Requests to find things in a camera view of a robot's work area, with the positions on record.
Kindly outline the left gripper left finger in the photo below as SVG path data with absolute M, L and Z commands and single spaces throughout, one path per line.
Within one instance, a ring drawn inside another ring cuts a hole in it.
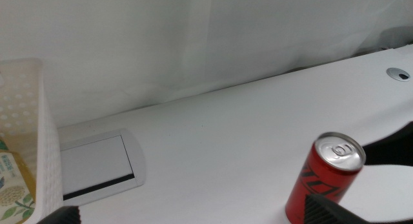
M 49 214 L 37 224 L 81 224 L 78 206 L 63 206 Z

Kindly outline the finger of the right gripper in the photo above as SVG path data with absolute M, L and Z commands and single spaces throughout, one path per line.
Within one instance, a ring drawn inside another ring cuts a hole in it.
M 412 166 L 412 122 L 395 133 L 363 147 L 365 165 Z

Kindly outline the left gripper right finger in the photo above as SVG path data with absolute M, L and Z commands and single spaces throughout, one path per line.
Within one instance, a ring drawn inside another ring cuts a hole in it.
M 304 224 L 412 224 L 412 219 L 367 221 L 320 194 L 306 195 L 304 211 Z

